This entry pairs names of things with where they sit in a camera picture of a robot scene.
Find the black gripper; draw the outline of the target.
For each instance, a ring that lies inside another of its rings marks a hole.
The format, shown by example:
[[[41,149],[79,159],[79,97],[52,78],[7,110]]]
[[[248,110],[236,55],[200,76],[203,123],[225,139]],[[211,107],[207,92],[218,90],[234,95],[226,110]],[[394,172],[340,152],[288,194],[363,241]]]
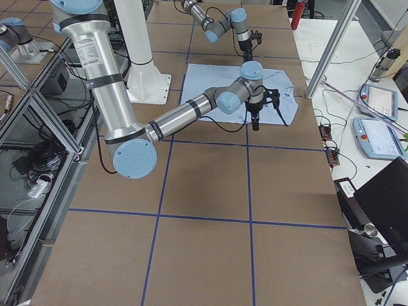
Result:
[[[259,130],[259,112],[264,105],[271,103],[275,110],[280,106],[280,93],[277,89],[268,89],[264,85],[259,85],[254,89],[253,95],[247,102],[247,111],[251,113],[252,130]]]
[[[246,32],[238,34],[238,44],[240,50],[243,52],[243,60],[244,62],[252,61],[252,51],[253,45],[252,42],[256,42],[256,46],[262,44],[262,33],[258,30],[247,30]]]

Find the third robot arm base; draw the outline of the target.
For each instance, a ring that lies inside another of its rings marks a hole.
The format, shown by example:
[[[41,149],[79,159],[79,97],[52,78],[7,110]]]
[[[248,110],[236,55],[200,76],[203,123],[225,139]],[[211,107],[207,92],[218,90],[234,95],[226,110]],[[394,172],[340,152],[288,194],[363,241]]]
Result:
[[[1,47],[15,63],[40,64],[54,44],[36,41],[23,21],[9,17],[1,20]]]

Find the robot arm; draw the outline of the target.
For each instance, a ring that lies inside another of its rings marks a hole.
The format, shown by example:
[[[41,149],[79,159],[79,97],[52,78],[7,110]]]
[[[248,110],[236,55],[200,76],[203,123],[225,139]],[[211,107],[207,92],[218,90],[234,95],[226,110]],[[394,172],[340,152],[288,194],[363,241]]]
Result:
[[[196,1],[182,1],[183,11],[204,30],[209,42],[216,42],[230,29],[236,32],[244,63],[240,76],[229,86],[211,87],[164,115],[141,124],[132,102],[166,100],[170,75],[159,72],[153,62],[145,14],[140,3],[131,13],[124,1],[116,1],[131,70],[124,78],[108,38],[110,19],[102,1],[52,1],[55,30],[69,37],[80,59],[99,111],[105,122],[108,145],[116,172],[127,179],[148,175],[157,163],[154,143],[177,133],[218,108],[231,114],[245,106],[253,130],[259,128],[259,113],[264,105],[279,107],[276,89],[263,84],[263,68],[252,58],[252,41],[261,33],[251,31],[243,8],[227,11],[219,21],[208,16]]]
[[[227,12],[214,6],[204,10],[199,1],[179,1],[181,9],[173,1],[174,8],[183,14],[190,15],[204,31],[209,43],[215,43],[230,30],[233,31],[233,47],[243,62],[253,60],[253,50],[262,44],[262,33],[250,29],[247,14],[243,7]]]

